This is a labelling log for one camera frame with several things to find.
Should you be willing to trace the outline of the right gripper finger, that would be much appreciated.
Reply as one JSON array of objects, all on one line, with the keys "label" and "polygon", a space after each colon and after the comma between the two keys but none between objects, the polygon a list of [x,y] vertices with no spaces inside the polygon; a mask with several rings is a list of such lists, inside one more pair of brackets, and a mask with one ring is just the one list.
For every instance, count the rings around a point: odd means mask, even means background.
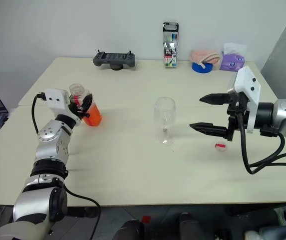
[{"label": "right gripper finger", "polygon": [[228,104],[231,97],[227,93],[211,93],[199,99],[200,102],[210,105],[224,105]]},{"label": "right gripper finger", "polygon": [[191,123],[189,126],[205,135],[214,136],[214,137],[227,137],[227,128],[223,126],[215,126],[212,123],[206,123],[206,122],[197,122],[197,123]]}]

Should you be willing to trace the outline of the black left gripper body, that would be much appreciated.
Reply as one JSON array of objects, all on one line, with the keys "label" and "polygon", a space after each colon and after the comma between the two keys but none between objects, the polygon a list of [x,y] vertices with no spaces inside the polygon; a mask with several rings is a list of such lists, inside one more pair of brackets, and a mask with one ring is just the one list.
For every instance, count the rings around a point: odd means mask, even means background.
[{"label": "black left gripper body", "polygon": [[90,117],[90,114],[85,112],[82,106],[78,106],[77,104],[70,104],[69,110],[80,119]]}]

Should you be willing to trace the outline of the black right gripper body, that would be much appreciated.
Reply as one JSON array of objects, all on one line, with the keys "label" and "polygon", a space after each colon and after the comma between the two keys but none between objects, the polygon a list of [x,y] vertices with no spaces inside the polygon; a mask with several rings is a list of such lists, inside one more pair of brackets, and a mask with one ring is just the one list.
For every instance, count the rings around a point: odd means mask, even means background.
[{"label": "black right gripper body", "polygon": [[244,125],[244,115],[246,114],[248,101],[247,96],[243,92],[231,97],[227,109],[227,114],[229,115],[227,128],[228,141],[233,140],[234,131],[239,130],[239,125]]}]

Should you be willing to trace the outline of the bottle with orange liquid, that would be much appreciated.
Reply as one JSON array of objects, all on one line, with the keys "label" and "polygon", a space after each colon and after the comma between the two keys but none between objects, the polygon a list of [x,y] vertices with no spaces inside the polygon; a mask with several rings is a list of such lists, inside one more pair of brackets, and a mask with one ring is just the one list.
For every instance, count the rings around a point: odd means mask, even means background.
[{"label": "bottle with orange liquid", "polygon": [[[77,104],[77,99],[79,96],[87,95],[87,94],[92,94],[88,89],[84,88],[83,85],[74,83],[69,86],[69,90],[71,95],[74,95],[75,102]],[[90,117],[84,117],[83,120],[84,122],[91,127],[97,127],[99,126],[102,116],[101,113],[93,99],[91,107],[88,109],[87,113],[90,114]]]}]

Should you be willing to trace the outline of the clear wine glass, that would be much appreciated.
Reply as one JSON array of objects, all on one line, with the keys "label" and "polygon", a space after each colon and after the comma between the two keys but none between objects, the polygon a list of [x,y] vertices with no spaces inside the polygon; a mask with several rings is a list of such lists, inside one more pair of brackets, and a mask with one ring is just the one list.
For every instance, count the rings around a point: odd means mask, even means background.
[{"label": "clear wine glass", "polygon": [[167,96],[160,97],[154,104],[154,129],[157,142],[173,143],[172,127],[176,120],[176,103]]}]

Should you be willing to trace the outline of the blue tape roll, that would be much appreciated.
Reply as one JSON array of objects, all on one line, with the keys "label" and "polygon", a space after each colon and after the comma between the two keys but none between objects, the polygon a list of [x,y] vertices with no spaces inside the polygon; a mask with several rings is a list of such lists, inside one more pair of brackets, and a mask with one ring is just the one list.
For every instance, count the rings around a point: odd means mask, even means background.
[{"label": "blue tape roll", "polygon": [[197,64],[195,62],[192,63],[192,70],[197,73],[206,74],[211,72],[212,69],[213,69],[212,63],[202,63],[202,64]]}]

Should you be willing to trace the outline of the purple tissue pack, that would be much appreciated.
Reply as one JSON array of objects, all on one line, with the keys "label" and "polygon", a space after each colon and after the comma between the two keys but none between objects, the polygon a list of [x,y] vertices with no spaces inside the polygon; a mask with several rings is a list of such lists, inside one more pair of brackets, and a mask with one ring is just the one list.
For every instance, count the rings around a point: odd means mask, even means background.
[{"label": "purple tissue pack", "polygon": [[224,44],[220,70],[237,72],[245,64],[247,46],[228,42]]}]

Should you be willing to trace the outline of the pink cloth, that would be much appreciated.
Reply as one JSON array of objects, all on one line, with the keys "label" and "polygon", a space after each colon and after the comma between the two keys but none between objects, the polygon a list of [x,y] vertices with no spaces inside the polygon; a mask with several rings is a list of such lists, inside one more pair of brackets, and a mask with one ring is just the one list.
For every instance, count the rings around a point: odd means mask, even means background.
[{"label": "pink cloth", "polygon": [[221,55],[216,50],[191,50],[190,61],[196,63],[202,69],[205,64],[217,65],[221,60]]}]

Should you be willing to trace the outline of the dark grey handheld controller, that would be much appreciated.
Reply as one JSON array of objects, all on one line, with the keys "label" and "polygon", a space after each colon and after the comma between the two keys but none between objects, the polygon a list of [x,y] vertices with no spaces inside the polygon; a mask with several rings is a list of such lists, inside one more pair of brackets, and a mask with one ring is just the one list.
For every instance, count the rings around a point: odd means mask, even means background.
[{"label": "dark grey handheld controller", "polygon": [[103,64],[108,64],[110,68],[114,71],[119,71],[123,69],[124,65],[130,68],[135,67],[136,57],[132,51],[127,53],[109,53],[98,50],[98,53],[93,58],[93,63],[95,66],[102,66]]}]

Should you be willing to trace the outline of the marker pen pack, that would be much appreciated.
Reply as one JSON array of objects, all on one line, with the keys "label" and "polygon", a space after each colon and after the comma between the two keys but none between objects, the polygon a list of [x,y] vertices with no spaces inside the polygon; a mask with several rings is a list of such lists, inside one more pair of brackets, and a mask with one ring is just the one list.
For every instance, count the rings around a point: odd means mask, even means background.
[{"label": "marker pen pack", "polygon": [[162,33],[164,66],[166,68],[176,68],[179,24],[175,22],[164,22]]}]

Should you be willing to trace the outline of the dark rounded shape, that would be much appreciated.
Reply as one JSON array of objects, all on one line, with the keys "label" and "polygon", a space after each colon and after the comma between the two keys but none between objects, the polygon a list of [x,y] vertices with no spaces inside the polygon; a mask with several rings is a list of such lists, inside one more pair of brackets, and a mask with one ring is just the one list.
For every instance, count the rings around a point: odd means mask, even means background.
[{"label": "dark rounded shape", "polygon": [[138,220],[125,222],[117,230],[112,240],[144,240],[144,225]]},{"label": "dark rounded shape", "polygon": [[188,212],[179,215],[178,237],[179,240],[214,240],[213,233],[202,228],[195,217]]}]

